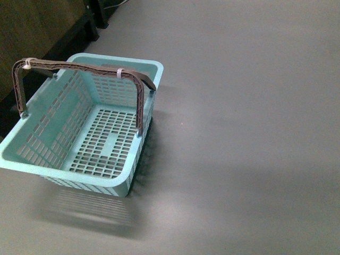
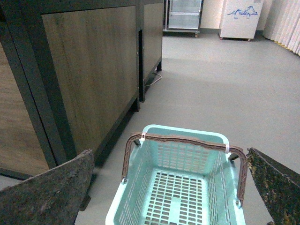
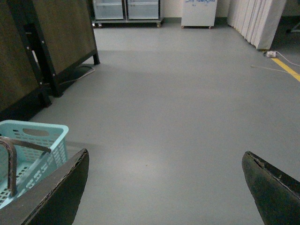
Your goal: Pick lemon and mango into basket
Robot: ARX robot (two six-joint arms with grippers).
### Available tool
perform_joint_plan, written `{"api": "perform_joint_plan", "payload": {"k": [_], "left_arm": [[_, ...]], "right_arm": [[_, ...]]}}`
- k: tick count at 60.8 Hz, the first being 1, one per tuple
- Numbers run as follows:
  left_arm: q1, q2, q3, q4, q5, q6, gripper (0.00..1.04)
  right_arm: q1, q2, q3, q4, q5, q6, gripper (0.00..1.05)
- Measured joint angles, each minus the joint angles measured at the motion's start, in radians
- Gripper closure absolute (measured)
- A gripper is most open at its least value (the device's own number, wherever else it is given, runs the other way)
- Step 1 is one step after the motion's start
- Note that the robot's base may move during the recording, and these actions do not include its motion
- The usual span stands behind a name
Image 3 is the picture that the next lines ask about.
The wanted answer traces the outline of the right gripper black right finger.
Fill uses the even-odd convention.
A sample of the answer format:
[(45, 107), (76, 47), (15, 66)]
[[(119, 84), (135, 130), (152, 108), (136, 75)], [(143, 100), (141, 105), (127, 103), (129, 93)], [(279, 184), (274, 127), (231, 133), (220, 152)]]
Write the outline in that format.
[(242, 170), (265, 225), (300, 223), (300, 182), (256, 154), (247, 151)]

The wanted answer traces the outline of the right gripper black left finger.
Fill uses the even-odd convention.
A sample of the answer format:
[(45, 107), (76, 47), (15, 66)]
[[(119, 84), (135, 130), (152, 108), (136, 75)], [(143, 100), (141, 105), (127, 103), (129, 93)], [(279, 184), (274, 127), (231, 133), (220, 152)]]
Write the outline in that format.
[(89, 152), (82, 149), (28, 192), (0, 210), (2, 225), (71, 225), (89, 171)]

